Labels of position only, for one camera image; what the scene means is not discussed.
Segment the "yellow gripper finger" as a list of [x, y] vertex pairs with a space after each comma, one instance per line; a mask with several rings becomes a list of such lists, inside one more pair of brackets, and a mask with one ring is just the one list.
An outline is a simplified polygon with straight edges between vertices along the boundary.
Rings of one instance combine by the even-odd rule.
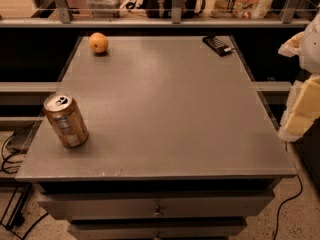
[[313, 121], [303, 114], [291, 113], [285, 123], [285, 130], [293, 135], [303, 135], [313, 124]]
[[310, 120], [320, 117], [320, 77], [310, 78], [303, 83], [293, 112]]

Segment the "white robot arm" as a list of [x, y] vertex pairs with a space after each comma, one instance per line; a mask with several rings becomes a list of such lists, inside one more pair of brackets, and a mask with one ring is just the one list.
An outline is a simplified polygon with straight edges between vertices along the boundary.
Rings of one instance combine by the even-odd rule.
[[290, 89], [278, 131], [282, 140], [294, 142], [320, 118], [320, 15], [282, 44], [278, 53], [297, 55], [302, 69]]

